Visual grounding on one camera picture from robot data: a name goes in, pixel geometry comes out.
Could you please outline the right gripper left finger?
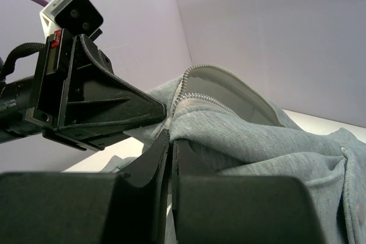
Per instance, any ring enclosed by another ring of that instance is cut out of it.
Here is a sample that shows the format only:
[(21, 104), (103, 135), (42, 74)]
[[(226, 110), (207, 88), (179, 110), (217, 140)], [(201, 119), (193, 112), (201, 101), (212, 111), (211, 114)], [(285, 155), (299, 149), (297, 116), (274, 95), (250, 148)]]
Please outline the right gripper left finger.
[(169, 132), (117, 173), (4, 173), (2, 243), (163, 243)]

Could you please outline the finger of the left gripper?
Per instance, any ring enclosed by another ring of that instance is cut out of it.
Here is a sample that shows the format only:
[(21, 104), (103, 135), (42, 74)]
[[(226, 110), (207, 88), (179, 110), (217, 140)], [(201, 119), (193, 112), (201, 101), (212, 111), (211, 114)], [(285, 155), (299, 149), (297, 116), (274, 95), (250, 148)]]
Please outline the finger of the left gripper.
[(64, 91), (64, 126), (146, 126), (166, 117), (166, 106), (116, 76), (110, 59), (85, 35), (73, 39)]
[(124, 131), (159, 123), (163, 118), (134, 118), (121, 121), (81, 123), (60, 126), (59, 132), (77, 142), (90, 142), (96, 139), (115, 139), (115, 142), (129, 138)]

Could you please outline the grey zip-up jacket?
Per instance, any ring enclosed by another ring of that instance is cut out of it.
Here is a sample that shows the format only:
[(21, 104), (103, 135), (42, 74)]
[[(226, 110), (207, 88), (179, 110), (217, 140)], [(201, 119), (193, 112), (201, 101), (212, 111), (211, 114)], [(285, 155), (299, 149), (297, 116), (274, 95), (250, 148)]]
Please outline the grey zip-up jacket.
[[(242, 79), (213, 65), (191, 67), (148, 94), (167, 115), (128, 134), (151, 147), (168, 131), (171, 168), (173, 145), (184, 139), (219, 175), (297, 178), (309, 191), (324, 243), (365, 242), (365, 143), (350, 131), (307, 132)], [(172, 188), (168, 198), (169, 240), (178, 242)]]

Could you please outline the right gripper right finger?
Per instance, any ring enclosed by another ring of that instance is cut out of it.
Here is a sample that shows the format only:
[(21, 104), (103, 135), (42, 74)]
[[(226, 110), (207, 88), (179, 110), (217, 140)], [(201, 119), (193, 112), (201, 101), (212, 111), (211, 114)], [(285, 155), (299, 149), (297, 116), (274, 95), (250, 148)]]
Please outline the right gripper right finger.
[(297, 178), (222, 176), (175, 141), (172, 200), (179, 243), (324, 243), (311, 196)]

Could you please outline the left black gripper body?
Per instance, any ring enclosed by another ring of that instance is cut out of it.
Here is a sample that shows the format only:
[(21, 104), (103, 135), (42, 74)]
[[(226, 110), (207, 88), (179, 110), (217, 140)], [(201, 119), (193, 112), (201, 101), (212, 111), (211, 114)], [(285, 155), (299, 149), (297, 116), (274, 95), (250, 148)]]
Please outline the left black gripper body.
[(63, 29), (49, 37), (25, 119), (46, 139), (78, 150), (112, 144), (112, 66), (87, 35)]

